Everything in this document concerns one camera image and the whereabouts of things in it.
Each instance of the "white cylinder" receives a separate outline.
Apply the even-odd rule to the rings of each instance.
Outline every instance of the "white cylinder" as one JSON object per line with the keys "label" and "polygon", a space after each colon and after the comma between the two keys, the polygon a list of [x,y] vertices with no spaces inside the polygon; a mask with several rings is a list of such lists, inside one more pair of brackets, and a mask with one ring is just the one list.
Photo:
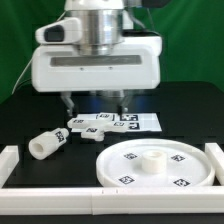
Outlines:
{"label": "white cylinder", "polygon": [[65,128],[57,128],[52,132],[44,132],[30,141],[29,150],[31,155],[38,160],[45,159],[66,143],[68,135],[69,132]]}
{"label": "white cylinder", "polygon": [[142,155],[142,169],[149,174],[166,171],[167,154],[162,151],[147,151]]}

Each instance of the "green screen background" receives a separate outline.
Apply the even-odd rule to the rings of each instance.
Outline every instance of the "green screen background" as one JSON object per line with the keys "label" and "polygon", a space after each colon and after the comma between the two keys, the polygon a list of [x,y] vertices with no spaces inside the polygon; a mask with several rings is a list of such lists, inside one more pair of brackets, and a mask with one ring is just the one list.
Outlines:
{"label": "green screen background", "polygon": [[[1,0],[0,103],[37,47],[35,30],[54,22],[63,7],[64,0]],[[208,81],[224,90],[224,0],[172,0],[151,12],[164,38],[162,81]],[[145,9],[135,14],[151,28]],[[23,80],[29,77],[30,70]]]}

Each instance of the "white disk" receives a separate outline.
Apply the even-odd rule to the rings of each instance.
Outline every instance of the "white disk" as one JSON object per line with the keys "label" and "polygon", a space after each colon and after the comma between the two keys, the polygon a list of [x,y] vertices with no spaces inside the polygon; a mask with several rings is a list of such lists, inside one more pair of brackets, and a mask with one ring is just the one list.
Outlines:
{"label": "white disk", "polygon": [[104,187],[210,186],[215,171],[199,149],[162,139],[139,139],[115,144],[96,162]]}

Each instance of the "black table surface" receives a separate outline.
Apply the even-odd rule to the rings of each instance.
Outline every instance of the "black table surface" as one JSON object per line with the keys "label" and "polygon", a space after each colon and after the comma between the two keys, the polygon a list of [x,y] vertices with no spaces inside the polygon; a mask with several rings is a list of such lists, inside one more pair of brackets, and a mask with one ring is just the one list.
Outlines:
{"label": "black table surface", "polygon": [[[74,93],[80,114],[116,112],[116,103]],[[98,187],[96,158],[105,148],[126,140],[162,138],[204,150],[205,143],[224,148],[224,93],[205,82],[161,83],[135,95],[129,113],[157,113],[162,132],[106,133],[103,142],[71,133],[68,142],[44,161],[35,160],[28,143],[37,135],[67,127],[66,108],[57,93],[37,93],[25,86],[0,105],[0,152],[18,145],[20,162],[4,188]],[[0,223],[223,223],[224,214],[0,216]]]}

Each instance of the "white circular plate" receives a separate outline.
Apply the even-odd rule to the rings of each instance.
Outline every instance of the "white circular plate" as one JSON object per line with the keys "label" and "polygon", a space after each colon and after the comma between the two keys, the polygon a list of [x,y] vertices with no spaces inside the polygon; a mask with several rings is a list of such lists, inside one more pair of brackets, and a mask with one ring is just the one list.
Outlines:
{"label": "white circular plate", "polygon": [[[167,154],[164,172],[150,174],[142,169],[142,155]],[[191,187],[210,186],[215,171],[206,155],[190,145],[162,139],[139,139],[115,144],[96,162],[97,178],[104,187]]]}

